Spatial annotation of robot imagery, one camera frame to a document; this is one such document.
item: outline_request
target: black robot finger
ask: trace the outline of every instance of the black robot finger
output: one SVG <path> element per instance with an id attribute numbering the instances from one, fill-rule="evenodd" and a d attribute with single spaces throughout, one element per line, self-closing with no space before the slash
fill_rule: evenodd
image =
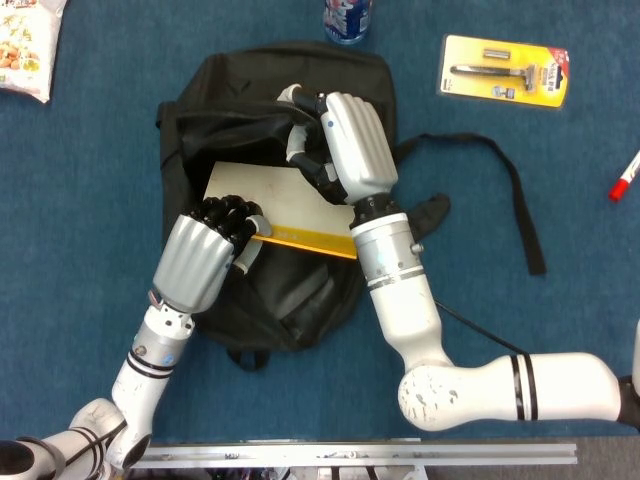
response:
<path id="1" fill-rule="evenodd" d="M 262 208 L 260 207 L 260 205 L 258 205 L 257 203 L 253 203 L 253 202 L 247 202 L 247 203 L 251 203 L 253 205 L 252 208 L 254 208 L 255 210 L 253 211 L 253 213 L 251 213 L 251 215 L 264 215 L 264 213 L 262 212 Z"/>
<path id="2" fill-rule="evenodd" d="M 212 230 L 217 230 L 220 222 L 229 215 L 229 212 L 243 204 L 244 200 L 237 195 L 222 197 L 215 202 L 211 202 L 210 207 L 202 217 L 202 222 Z"/>
<path id="3" fill-rule="evenodd" d="M 187 215 L 189 217 L 193 218 L 194 220 L 197 220 L 197 221 L 201 222 L 202 218 L 205 216 L 207 210 L 209 210 L 214 203 L 219 202 L 219 201 L 220 201 L 220 199 L 218 199 L 218 198 L 207 197 L 202 202 L 200 202 L 197 205 L 193 206 L 189 210 L 189 213 L 187 213 Z"/>
<path id="4" fill-rule="evenodd" d="M 257 205 L 253 202 L 239 205 L 220 221 L 217 227 L 218 233 L 224 238 L 230 238 L 242 227 L 248 216 L 255 214 L 256 208 Z"/>
<path id="5" fill-rule="evenodd" d="M 251 237 L 258 231 L 256 224 L 248 218 L 240 226 L 240 229 L 229 236 L 229 242 L 233 245 L 234 256 L 237 257 L 242 253 L 244 247 L 247 246 Z"/>
<path id="6" fill-rule="evenodd" d="M 293 104 L 300 110 L 307 112 L 311 115 L 322 115 L 324 111 L 319 108 L 319 103 L 324 102 L 324 95 L 318 94 L 312 90 L 307 90 L 304 87 L 296 88 L 292 92 Z"/>

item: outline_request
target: black stripe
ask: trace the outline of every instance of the black stripe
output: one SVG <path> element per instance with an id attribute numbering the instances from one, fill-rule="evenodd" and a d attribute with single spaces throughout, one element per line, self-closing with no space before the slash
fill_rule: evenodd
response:
<path id="1" fill-rule="evenodd" d="M 141 363 L 145 367 L 153 368 L 154 370 L 160 370 L 161 372 L 170 372 L 171 370 L 173 370 L 173 367 L 161 367 L 159 365 L 154 365 L 153 363 L 145 362 L 140 358 L 139 355 L 136 355 L 136 352 L 134 352 L 133 349 L 131 349 L 129 353 L 133 358 L 136 359 L 137 362 Z"/>
<path id="2" fill-rule="evenodd" d="M 107 441 L 104 442 L 104 449 L 108 452 L 109 451 L 109 447 L 111 446 L 111 442 L 113 442 L 113 439 L 115 438 L 115 435 L 113 437 L 109 437 L 107 438 Z"/>
<path id="3" fill-rule="evenodd" d="M 135 365 L 131 359 L 129 358 L 129 355 L 127 355 L 127 363 L 129 364 L 129 366 L 131 368 L 133 368 L 136 372 L 138 372 L 140 375 L 144 375 L 145 377 L 149 377 L 149 378 L 154 378 L 156 380 L 162 380 L 164 378 L 169 378 L 171 376 L 171 372 L 166 373 L 164 375 L 154 375 L 153 373 L 148 373 L 145 372 L 144 370 L 142 370 L 140 367 L 138 367 L 137 365 Z"/>
<path id="4" fill-rule="evenodd" d="M 378 474 L 376 473 L 376 469 L 371 465 L 367 467 L 367 474 L 369 475 L 369 480 L 378 480 Z"/>
<path id="5" fill-rule="evenodd" d="M 121 423 L 120 425 L 118 425 L 116 428 L 114 428 L 113 430 L 111 430 L 109 433 L 105 433 L 105 434 L 104 434 L 102 437 L 100 437 L 97 441 L 98 441 L 98 442 L 102 442 L 103 440 L 106 440 L 106 439 L 109 439 L 109 440 L 113 439 L 113 437 L 115 437 L 116 435 L 118 435 L 118 433 L 120 433 L 120 432 L 124 429 L 124 427 L 126 427 L 126 426 L 127 426 L 127 422 L 126 422 L 125 420 L 123 420 L 123 421 L 122 421 L 122 423 Z M 79 459 L 82 455 L 84 455 L 85 453 L 87 453 L 87 451 L 88 451 L 90 448 L 93 448 L 93 444 L 87 445 L 86 447 L 84 447 L 84 448 L 83 448 L 82 450 L 80 450 L 79 452 L 76 452 L 76 454 L 75 454 L 73 457 L 71 457 L 71 458 L 67 459 L 67 463 L 66 463 L 66 465 L 67 465 L 67 466 L 71 465 L 73 462 L 75 462 L 77 459 Z"/>
<path id="6" fill-rule="evenodd" d="M 86 427 L 75 427 L 75 428 L 79 428 L 81 430 L 84 430 L 89 435 L 91 435 L 94 440 L 96 440 L 96 441 L 99 440 L 98 435 L 93 430 L 91 430 L 89 428 L 86 428 Z M 98 445 L 98 450 L 100 451 L 100 457 L 98 459 L 98 465 L 102 465 L 102 461 L 104 460 L 104 449 L 102 448 L 102 442 L 98 441 L 97 445 Z"/>
<path id="7" fill-rule="evenodd" d="M 98 465 L 98 454 L 96 453 L 96 448 L 95 448 L 95 444 L 93 443 L 93 440 L 91 440 L 91 437 L 87 435 L 85 432 L 83 432 L 82 430 L 79 430 L 76 428 L 70 428 L 69 431 L 79 433 L 85 438 L 85 440 L 89 443 L 89 445 L 91 445 L 91 453 L 93 453 L 93 466 L 91 467 L 91 473 L 95 472 L 96 466 Z"/>
<path id="8" fill-rule="evenodd" d="M 527 376 L 529 377 L 529 394 L 531 395 L 531 420 L 538 419 L 538 394 L 536 393 L 536 377 L 533 375 L 533 363 L 531 356 L 524 355 L 524 363 L 527 365 Z"/>
<path id="9" fill-rule="evenodd" d="M 524 420 L 524 405 L 522 403 L 522 379 L 520 378 L 520 366 L 518 357 L 511 355 L 511 368 L 513 369 L 513 386 L 516 391 L 516 408 L 518 409 L 518 420 Z"/>

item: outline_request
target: silver robotic hand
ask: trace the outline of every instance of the silver robotic hand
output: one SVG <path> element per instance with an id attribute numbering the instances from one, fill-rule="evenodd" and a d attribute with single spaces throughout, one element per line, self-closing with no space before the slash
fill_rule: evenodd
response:
<path id="1" fill-rule="evenodd" d="M 384 337 L 404 360 L 398 402 L 409 422 L 429 431 L 480 419 L 591 418 L 640 427 L 640 325 L 633 375 L 622 379 L 587 353 L 514 355 L 479 368 L 455 366 L 442 348 L 422 247 L 390 197 L 398 177 L 375 110 L 351 95 L 310 94 L 300 85 L 284 90 L 279 100 L 320 118 L 331 159 L 313 179 L 319 190 L 323 182 L 333 184 L 332 192 L 354 206 L 351 234 L 367 286 Z M 309 178 L 305 133 L 294 127 L 287 159 Z"/>
<path id="2" fill-rule="evenodd" d="M 193 313 L 215 302 L 232 263 L 245 271 L 255 258 L 255 234 L 271 228 L 259 207 L 240 197 L 208 198 L 176 221 L 153 278 L 151 305 L 112 389 L 69 429 L 44 440 L 0 442 L 0 479 L 107 478 L 146 450 L 153 415 L 193 334 Z"/>

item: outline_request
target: white robotic arm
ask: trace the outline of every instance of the white robotic arm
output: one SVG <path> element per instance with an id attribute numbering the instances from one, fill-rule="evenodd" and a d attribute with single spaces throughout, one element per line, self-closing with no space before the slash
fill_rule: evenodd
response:
<path id="1" fill-rule="evenodd" d="M 373 107 L 348 94 L 314 95 L 299 85 L 279 100 L 319 115 L 345 203 L 351 234 L 382 332 L 402 356 L 398 389 L 404 416 L 428 431 L 481 419 L 590 418 L 640 427 L 640 325 L 633 382 L 618 380 L 587 353 L 504 356 L 480 368 L 456 367 L 442 348 L 441 322 L 407 216 L 390 198 L 397 173 Z M 287 159 L 305 165 L 299 127 Z"/>
<path id="2" fill-rule="evenodd" d="M 253 234 L 270 235 L 259 207 L 240 197 L 208 198 L 181 215 L 153 278 L 156 292 L 112 389 L 113 403 L 97 399 L 69 429 L 38 440 L 0 442 L 2 479 L 102 478 L 127 469 L 146 450 L 156 406 L 191 337 L 193 313 L 215 301 L 232 263 L 246 270 Z"/>

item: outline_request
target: black backpack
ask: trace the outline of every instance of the black backpack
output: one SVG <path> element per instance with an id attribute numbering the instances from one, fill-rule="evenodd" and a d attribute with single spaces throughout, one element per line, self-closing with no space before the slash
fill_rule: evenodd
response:
<path id="1" fill-rule="evenodd" d="M 178 100 L 158 109 L 165 241 L 178 215 L 202 200 L 216 160 L 289 166 L 284 152 L 294 124 L 312 132 L 308 153 L 328 155 L 318 121 L 275 101 L 293 83 L 369 101 L 380 115 L 389 144 L 395 145 L 393 81 L 379 56 L 322 43 L 212 55 Z M 400 145 L 396 161 L 418 140 Z M 449 208 L 449 199 L 439 194 L 409 212 L 415 239 L 434 230 Z M 537 244 L 535 230 L 533 235 Z M 249 273 L 231 272 L 215 305 L 194 319 L 201 332 L 227 347 L 236 363 L 257 369 L 266 364 L 268 352 L 309 348 L 344 323 L 363 286 L 357 261 L 265 243 Z M 249 363 L 243 352 L 255 354 Z"/>

